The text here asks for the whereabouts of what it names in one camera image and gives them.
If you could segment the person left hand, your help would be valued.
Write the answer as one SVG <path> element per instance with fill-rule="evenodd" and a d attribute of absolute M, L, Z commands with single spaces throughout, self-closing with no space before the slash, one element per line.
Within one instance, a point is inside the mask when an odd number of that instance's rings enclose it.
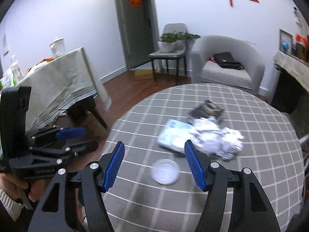
<path fill-rule="evenodd" d="M 36 180 L 32 183 L 21 181 L 13 174 L 1 173 L 1 189 L 12 199 L 21 199 L 18 189 L 27 190 L 30 186 L 28 198 L 32 202 L 36 202 L 42 198 L 45 190 L 51 182 L 51 178 Z"/>

